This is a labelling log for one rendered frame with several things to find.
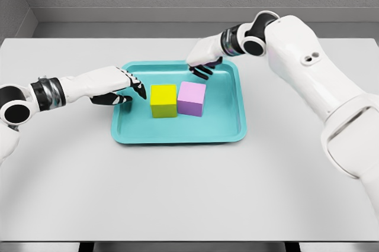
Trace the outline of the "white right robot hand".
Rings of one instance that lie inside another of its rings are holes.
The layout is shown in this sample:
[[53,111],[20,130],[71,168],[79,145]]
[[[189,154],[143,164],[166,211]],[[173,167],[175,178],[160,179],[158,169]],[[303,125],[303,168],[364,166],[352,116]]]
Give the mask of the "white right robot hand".
[[189,71],[197,77],[208,80],[213,70],[223,62],[221,34],[200,39],[186,58]]

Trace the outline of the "teal plastic tray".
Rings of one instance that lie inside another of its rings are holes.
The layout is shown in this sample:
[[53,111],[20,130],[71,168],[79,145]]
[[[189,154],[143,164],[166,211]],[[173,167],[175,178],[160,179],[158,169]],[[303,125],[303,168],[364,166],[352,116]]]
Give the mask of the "teal plastic tray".
[[185,62],[135,61],[122,67],[140,79],[146,92],[153,85],[181,82],[206,85],[201,117],[178,114],[175,118],[154,118],[149,99],[130,88],[120,91],[133,98],[114,107],[111,135],[121,144],[175,144],[236,142],[246,135],[245,109],[237,66],[225,60],[216,66],[209,80],[193,75]]

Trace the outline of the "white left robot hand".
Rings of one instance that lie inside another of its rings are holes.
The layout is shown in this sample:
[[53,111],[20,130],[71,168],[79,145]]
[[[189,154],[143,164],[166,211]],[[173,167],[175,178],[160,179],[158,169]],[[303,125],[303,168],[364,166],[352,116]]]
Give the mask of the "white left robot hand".
[[141,98],[147,99],[144,84],[127,70],[110,66],[88,72],[85,77],[86,96],[95,105],[118,105],[132,101],[131,96],[117,93],[126,88],[132,88]]

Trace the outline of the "yellow cube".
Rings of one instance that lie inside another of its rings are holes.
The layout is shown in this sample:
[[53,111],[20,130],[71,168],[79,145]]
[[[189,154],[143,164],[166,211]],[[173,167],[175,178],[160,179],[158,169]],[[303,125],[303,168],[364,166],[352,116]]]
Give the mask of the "yellow cube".
[[176,85],[152,85],[150,108],[153,118],[174,118],[177,114]]

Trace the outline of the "pink cube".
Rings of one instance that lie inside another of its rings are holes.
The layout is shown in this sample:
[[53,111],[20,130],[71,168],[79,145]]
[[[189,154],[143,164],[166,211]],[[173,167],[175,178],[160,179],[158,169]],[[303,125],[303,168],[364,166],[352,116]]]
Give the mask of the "pink cube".
[[204,108],[206,84],[182,82],[177,98],[179,114],[201,117]]

